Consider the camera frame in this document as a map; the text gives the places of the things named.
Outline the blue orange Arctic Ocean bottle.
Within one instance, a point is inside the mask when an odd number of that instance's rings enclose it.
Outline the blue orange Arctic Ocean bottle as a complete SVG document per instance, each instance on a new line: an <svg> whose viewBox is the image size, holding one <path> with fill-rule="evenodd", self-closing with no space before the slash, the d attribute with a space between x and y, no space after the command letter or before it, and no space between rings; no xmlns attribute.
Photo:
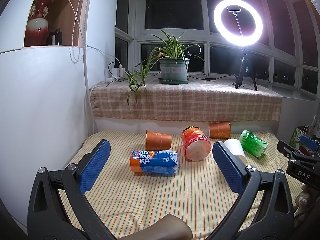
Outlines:
<svg viewBox="0 0 320 240"><path fill-rule="evenodd" d="M179 155L171 150L133 150L130 155L130 168L134 173L175 174L179 168Z"/></svg>

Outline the spider plant in green pot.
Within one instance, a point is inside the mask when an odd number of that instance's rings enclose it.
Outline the spider plant in green pot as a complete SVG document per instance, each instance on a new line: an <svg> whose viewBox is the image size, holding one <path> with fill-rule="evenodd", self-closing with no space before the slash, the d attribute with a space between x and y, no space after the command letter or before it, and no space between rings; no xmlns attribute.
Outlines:
<svg viewBox="0 0 320 240"><path fill-rule="evenodd" d="M105 88L116 82L127 82L129 92L127 104L130 104L131 96L138 100L142 91L146 89L149 73L153 67L160 66L160 82L165 85L185 85L189 82L189 64L192 58L204 61L200 53L192 54L190 48L200 47L200 43L186 43L182 41L182 34L176 36L165 30L153 34L153 37L161 42L159 46L152 48L147 59L137 64L134 72L126 71L125 77L113 80Z"/></svg>

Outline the red white ceramic vase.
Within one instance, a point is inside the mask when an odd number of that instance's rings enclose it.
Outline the red white ceramic vase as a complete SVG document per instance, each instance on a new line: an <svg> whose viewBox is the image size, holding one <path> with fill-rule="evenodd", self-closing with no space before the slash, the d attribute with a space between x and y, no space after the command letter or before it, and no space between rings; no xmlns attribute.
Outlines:
<svg viewBox="0 0 320 240"><path fill-rule="evenodd" d="M25 47L44 45L48 33L48 5L52 3L53 0L34 0L25 29Z"/></svg>

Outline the white lace cloth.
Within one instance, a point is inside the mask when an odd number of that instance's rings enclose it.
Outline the white lace cloth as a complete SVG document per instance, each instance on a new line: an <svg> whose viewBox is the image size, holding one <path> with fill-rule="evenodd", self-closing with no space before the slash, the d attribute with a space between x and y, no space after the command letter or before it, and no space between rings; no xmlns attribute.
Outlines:
<svg viewBox="0 0 320 240"><path fill-rule="evenodd" d="M319 116L314 116L313 122L311 124L311 129L313 130L313 135L320 138L320 118Z"/></svg>

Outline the green drink bottle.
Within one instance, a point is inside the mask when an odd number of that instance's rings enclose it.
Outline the green drink bottle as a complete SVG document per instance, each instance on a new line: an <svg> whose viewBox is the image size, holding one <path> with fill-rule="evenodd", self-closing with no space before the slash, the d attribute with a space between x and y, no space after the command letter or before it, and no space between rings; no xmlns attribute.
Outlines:
<svg viewBox="0 0 320 240"><path fill-rule="evenodd" d="M239 137L242 148L258 159L264 157L268 142L260 139L252 132L244 130Z"/></svg>

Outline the dark small bottle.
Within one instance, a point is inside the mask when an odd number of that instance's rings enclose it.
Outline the dark small bottle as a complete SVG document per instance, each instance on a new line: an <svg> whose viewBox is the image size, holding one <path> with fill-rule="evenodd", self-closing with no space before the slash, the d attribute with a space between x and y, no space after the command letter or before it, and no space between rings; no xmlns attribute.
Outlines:
<svg viewBox="0 0 320 240"><path fill-rule="evenodd" d="M62 45L62 32L60 28L55 29L54 32L50 32L46 38L46 45L48 46L61 46Z"/></svg>

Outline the white paper cup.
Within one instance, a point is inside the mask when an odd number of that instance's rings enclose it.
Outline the white paper cup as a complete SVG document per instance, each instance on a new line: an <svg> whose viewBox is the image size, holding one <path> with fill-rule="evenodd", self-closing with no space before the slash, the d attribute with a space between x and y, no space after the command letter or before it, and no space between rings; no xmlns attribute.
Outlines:
<svg viewBox="0 0 320 240"><path fill-rule="evenodd" d="M245 165L247 164L244 150L238 139L231 138L226 140L224 143L234 156L238 157Z"/></svg>

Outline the orange patterned paper cup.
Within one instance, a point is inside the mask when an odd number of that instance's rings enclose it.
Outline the orange patterned paper cup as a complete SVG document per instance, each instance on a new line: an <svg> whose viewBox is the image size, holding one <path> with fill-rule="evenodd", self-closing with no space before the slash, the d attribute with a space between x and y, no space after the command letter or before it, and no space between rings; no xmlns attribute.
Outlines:
<svg viewBox="0 0 320 240"><path fill-rule="evenodd" d="M146 130L145 150L161 151L171 149L172 136L170 134L158 133Z"/></svg>

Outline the red cardboard box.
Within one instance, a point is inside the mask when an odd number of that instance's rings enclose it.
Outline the red cardboard box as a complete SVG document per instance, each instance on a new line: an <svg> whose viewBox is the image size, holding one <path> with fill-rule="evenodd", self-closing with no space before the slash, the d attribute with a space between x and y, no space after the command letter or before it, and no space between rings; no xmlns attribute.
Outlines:
<svg viewBox="0 0 320 240"><path fill-rule="evenodd" d="M303 154L303 155L307 155L313 158L319 158L319 152L318 152L318 148L308 148L305 145L300 145L299 147L299 151Z"/></svg>

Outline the green white carton box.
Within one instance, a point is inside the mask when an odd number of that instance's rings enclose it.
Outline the green white carton box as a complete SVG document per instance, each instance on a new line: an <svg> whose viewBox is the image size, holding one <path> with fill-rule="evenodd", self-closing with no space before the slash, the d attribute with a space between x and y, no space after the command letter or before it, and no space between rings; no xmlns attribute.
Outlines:
<svg viewBox="0 0 320 240"><path fill-rule="evenodd" d="M298 126L295 128L293 135L290 139L290 146L299 149L300 147L300 137L302 135L307 135L310 131L310 126L304 125L304 126Z"/></svg>

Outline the beige plaid sill cloth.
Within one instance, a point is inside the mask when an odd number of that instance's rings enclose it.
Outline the beige plaid sill cloth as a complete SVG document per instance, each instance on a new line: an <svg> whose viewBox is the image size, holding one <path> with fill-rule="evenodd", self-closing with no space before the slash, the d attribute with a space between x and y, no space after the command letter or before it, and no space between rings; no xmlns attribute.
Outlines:
<svg viewBox="0 0 320 240"><path fill-rule="evenodd" d="M91 106L95 116L189 122L277 121L281 96L250 83L235 89L229 79L192 79L185 85L160 84L148 77L135 94L125 81L101 84L93 89Z"/></svg>

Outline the red orange snack jar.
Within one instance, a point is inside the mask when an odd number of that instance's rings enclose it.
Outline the red orange snack jar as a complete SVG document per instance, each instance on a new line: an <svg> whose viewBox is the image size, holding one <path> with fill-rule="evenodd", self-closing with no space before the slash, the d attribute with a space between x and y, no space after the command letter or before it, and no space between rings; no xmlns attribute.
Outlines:
<svg viewBox="0 0 320 240"><path fill-rule="evenodd" d="M211 151L210 140L197 126L189 126L184 129L181 138L184 155L190 161L201 161Z"/></svg>

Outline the black tripod stand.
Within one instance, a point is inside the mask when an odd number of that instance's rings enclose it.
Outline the black tripod stand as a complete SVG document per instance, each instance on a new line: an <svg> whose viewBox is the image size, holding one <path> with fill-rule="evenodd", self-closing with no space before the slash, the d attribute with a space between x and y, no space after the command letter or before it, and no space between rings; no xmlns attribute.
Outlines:
<svg viewBox="0 0 320 240"><path fill-rule="evenodd" d="M238 89L238 87L243 87L242 82L243 82L245 73L249 72L252 78L254 89L257 91L258 89L257 89L256 80L255 80L255 70L254 69L251 70L251 62L249 61L246 48L243 48L242 52L243 54L242 54L242 60L240 64L240 70L239 70L238 77L236 78L234 88Z"/></svg>

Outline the white wall charger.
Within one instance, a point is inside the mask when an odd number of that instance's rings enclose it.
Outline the white wall charger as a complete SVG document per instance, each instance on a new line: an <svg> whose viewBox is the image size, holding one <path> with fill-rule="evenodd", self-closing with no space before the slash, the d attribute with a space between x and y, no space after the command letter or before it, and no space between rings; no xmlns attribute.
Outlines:
<svg viewBox="0 0 320 240"><path fill-rule="evenodd" d="M120 68L120 67L112 67L111 68L111 75L114 78L121 78L124 77L125 75L125 69L124 68Z"/></svg>

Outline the brown chair back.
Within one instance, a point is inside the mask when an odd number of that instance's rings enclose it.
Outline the brown chair back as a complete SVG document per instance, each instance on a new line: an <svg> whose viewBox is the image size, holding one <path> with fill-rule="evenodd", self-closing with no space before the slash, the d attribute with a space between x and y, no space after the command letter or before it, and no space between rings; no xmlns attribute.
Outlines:
<svg viewBox="0 0 320 240"><path fill-rule="evenodd" d="M155 224L137 231L133 234L121 237L123 240L169 240L169 239L193 239L193 233L185 221L167 214Z"/></svg>

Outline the striped yellow table cloth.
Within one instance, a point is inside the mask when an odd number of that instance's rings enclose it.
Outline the striped yellow table cloth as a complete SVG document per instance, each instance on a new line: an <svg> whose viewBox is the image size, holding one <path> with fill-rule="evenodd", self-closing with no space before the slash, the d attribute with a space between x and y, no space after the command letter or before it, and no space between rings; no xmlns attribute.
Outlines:
<svg viewBox="0 0 320 240"><path fill-rule="evenodd" d="M201 161L185 159L180 135L172 138L171 148L180 163L172 175L131 171L131 152L145 148L145 135L139 133L98 132L84 141L71 162L79 162L102 139L111 144L110 157L85 196L118 238L171 214L186 222L194 239L205 239L237 199L212 155Z"/></svg>

